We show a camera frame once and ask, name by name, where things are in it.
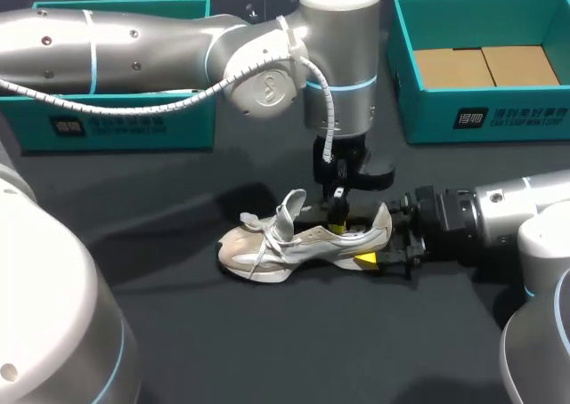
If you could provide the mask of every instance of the shoe tongue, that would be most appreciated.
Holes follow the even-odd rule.
[[[303,204],[306,199],[306,191],[296,189],[289,192],[287,197],[283,199],[280,206],[277,207],[275,220],[275,233],[283,241],[291,241],[295,235],[293,222],[301,213]]]

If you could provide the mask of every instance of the teal box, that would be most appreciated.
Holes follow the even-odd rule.
[[[427,89],[413,53],[520,45],[560,85]],[[409,143],[570,139],[570,0],[395,0],[387,57]]]
[[[33,8],[131,12],[176,19],[210,14],[209,0],[112,0],[35,3]],[[62,98],[110,108],[154,106],[190,97],[186,93],[66,95]],[[216,100],[154,117],[93,117],[34,101],[0,97],[0,112],[22,153],[211,149]]]

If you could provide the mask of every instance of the shoelace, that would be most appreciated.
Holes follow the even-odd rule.
[[[251,267],[251,271],[249,271],[249,278],[256,271],[257,266],[261,263],[265,250],[267,248],[271,248],[275,253],[277,253],[280,258],[287,263],[287,258],[283,253],[282,248],[284,246],[294,246],[298,244],[301,239],[293,239],[291,241],[283,241],[282,239],[275,236],[274,225],[277,221],[277,216],[272,217],[268,221],[261,221],[255,214],[250,213],[241,213],[240,214],[241,222],[252,232],[261,232],[264,235],[264,239],[261,242],[261,246],[259,247],[259,251],[257,252],[256,260]]]

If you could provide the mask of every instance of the white sneaker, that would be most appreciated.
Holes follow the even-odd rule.
[[[308,260],[320,259],[353,271],[377,269],[355,259],[384,248],[392,233],[392,218],[381,204],[368,231],[336,235],[317,226],[295,235],[293,222],[305,203],[306,192],[292,190],[270,219],[241,214],[242,226],[219,241],[220,263],[230,272],[257,282],[282,282]]]

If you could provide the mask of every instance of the black table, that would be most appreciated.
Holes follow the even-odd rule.
[[[395,185],[352,200],[568,168],[560,143],[408,146],[385,64],[378,97],[369,141],[394,159]],[[267,122],[221,101],[209,154],[22,158],[4,121],[0,134],[111,283],[140,345],[141,404],[508,403],[498,348],[521,304],[512,255],[426,264],[413,281],[315,265],[264,286],[218,270],[214,245],[240,212],[271,212],[294,188],[320,196],[300,100]]]

